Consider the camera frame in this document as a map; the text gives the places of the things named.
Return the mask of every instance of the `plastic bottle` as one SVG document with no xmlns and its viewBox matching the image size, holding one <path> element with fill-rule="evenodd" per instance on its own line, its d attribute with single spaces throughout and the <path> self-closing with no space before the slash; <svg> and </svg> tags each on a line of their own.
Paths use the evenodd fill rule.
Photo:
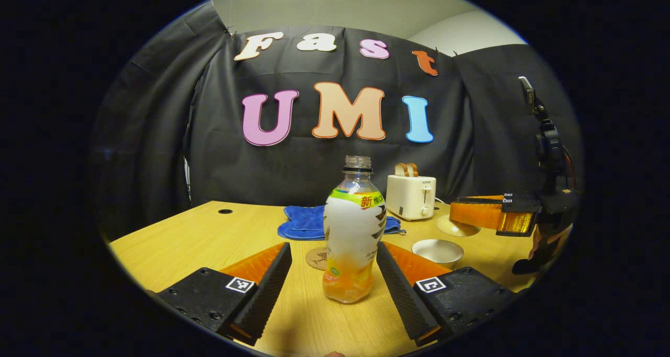
<svg viewBox="0 0 670 357">
<path fill-rule="evenodd" d="M 326 200 L 323 230 L 328 266 L 323 292 L 330 299 L 352 304 L 370 293 L 377 243 L 386 228 L 386 205 L 370 181 L 370 157 L 347 156 L 344 181 Z"/>
</svg>

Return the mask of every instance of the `round base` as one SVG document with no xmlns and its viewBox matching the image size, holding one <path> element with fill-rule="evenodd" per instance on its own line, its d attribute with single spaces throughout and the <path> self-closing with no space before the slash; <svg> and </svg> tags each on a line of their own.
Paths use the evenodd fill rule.
<svg viewBox="0 0 670 357">
<path fill-rule="evenodd" d="M 449 215 L 442 216 L 436 221 L 438 228 L 451 236 L 473 236 L 479 233 L 481 228 L 477 226 L 462 224 L 458 221 L 451 221 Z"/>
</svg>

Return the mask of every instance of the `white toaster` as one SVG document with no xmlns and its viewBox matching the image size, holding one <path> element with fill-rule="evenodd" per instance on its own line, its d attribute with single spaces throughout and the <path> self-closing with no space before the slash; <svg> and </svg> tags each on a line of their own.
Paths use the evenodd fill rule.
<svg viewBox="0 0 670 357">
<path fill-rule="evenodd" d="M 389 175 L 386 207 L 397 216 L 412 220 L 433 217 L 436 180 L 430 176 Z"/>
</svg>

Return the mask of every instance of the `blue towel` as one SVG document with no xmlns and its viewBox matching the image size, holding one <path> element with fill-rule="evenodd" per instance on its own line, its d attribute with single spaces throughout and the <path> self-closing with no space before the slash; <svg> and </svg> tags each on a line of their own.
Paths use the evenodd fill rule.
<svg viewBox="0 0 670 357">
<path fill-rule="evenodd" d="M 323 207 L 296 207 L 284 208 L 289 220 L 283 223 L 277 233 L 283 238 L 294 240 L 324 240 L 323 235 Z M 387 216 L 385 235 L 392 235 L 400 231 L 400 220 Z"/>
</svg>

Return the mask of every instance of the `white letter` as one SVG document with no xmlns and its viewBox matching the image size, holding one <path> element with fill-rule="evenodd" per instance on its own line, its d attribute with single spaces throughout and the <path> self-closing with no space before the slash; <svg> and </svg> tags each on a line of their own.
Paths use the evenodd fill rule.
<svg viewBox="0 0 670 357">
<path fill-rule="evenodd" d="M 304 35 L 303 41 L 297 44 L 297 49 L 300 51 L 314 51 L 318 49 L 319 51 L 332 51 L 337 48 L 335 43 L 335 37 L 331 34 L 316 33 Z"/>
<path fill-rule="evenodd" d="M 253 57 L 258 56 L 257 49 L 265 50 L 267 47 L 270 47 L 272 39 L 281 39 L 284 36 L 283 32 L 271 32 L 269 34 L 263 35 L 254 35 L 253 37 L 247 38 L 247 45 L 244 46 L 242 52 L 233 58 L 235 61 L 252 59 Z"/>
</svg>

